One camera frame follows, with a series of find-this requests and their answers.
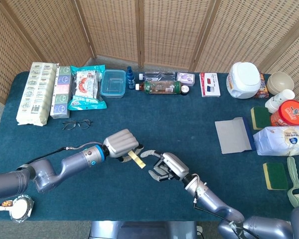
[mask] blue tablecloth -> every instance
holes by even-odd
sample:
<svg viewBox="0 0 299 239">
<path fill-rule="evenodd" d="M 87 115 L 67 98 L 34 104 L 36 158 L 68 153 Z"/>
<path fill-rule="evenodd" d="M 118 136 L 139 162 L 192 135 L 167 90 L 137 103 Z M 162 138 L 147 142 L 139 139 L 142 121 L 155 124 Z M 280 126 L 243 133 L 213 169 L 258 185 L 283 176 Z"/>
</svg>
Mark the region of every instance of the blue tablecloth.
<svg viewBox="0 0 299 239">
<path fill-rule="evenodd" d="M 145 150 L 173 152 L 228 205 L 246 217 L 258 215 L 288 219 L 292 211 L 286 191 L 266 188 L 263 163 L 286 157 L 258 156 L 255 151 L 221 154 L 215 121 L 246 116 L 266 99 L 239 100 L 226 89 L 227 74 L 218 74 L 221 97 L 202 98 L 199 78 L 187 96 L 148 95 L 126 91 L 121 99 L 105 98 L 106 110 L 71 112 L 71 119 L 93 121 L 89 129 L 62 130 L 64 119 L 48 124 L 17 126 L 15 120 L 28 72 L 16 76 L 0 123 L 0 173 L 13 171 L 28 160 L 62 146 L 103 140 L 128 128 Z M 73 151 L 48 157 L 56 171 Z M 156 158 L 146 158 L 141 170 L 133 161 L 107 159 L 39 194 L 31 182 L 26 193 L 34 201 L 30 220 L 204 221 L 217 218 L 193 209 L 193 198 L 176 180 L 156 182 L 148 174 Z M 299 173 L 299 156 L 296 157 Z M 0 219 L 9 219 L 0 212 Z"/>
</svg>

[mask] water bottle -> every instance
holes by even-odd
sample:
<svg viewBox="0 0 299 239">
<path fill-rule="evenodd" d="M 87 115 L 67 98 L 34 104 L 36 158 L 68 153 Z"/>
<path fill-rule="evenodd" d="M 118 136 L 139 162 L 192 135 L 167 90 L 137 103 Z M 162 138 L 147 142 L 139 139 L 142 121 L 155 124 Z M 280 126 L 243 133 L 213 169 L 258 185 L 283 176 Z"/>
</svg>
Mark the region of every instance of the water bottle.
<svg viewBox="0 0 299 239">
<path fill-rule="evenodd" d="M 150 72 L 139 73 L 140 81 L 175 81 L 175 72 Z"/>
<path fill-rule="evenodd" d="M 126 79 L 128 81 L 129 89 L 134 90 L 135 89 L 135 76 L 134 76 L 131 66 L 128 66 L 128 71 L 126 73 Z"/>
<path fill-rule="evenodd" d="M 145 81 L 136 84 L 137 91 L 144 91 L 148 94 L 180 94 L 181 82 L 179 81 Z"/>
</svg>

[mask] scrub sponge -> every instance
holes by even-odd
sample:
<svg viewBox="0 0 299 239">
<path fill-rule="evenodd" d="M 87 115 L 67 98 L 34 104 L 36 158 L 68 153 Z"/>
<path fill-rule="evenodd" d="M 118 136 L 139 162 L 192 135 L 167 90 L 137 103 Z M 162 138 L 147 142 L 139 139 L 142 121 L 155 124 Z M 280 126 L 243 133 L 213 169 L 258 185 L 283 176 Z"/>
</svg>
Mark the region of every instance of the scrub sponge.
<svg viewBox="0 0 299 239">
<path fill-rule="evenodd" d="M 262 130 L 267 126 L 271 126 L 271 114 L 266 107 L 253 107 L 250 112 L 254 130 Z"/>
<path fill-rule="evenodd" d="M 268 190 L 288 189 L 286 172 L 282 163 L 264 163 L 263 168 Z"/>
</svg>

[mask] beige bowl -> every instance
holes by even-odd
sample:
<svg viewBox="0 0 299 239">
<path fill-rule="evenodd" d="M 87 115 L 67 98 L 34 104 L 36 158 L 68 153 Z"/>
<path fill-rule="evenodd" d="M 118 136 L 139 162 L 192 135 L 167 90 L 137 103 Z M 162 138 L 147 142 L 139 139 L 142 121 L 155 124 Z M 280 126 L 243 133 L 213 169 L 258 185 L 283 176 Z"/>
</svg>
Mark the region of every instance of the beige bowl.
<svg viewBox="0 0 299 239">
<path fill-rule="evenodd" d="M 276 95 L 279 93 L 279 91 L 271 84 L 271 81 L 267 81 L 267 89 L 269 91 L 269 93 Z"/>
<path fill-rule="evenodd" d="M 285 89 L 293 90 L 295 84 L 292 78 L 286 73 L 275 72 L 269 77 L 267 87 L 271 94 L 276 95 Z"/>
</svg>

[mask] white bag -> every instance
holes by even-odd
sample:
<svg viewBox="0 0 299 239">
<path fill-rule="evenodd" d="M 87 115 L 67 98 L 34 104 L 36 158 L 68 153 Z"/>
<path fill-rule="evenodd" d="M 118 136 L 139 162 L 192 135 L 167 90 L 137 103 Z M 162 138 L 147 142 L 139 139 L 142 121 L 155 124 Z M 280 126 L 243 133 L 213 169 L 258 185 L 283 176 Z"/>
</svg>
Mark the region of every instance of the white bag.
<svg viewBox="0 0 299 239">
<path fill-rule="evenodd" d="M 258 155 L 299 155 L 299 126 L 266 127 L 254 134 Z"/>
</svg>

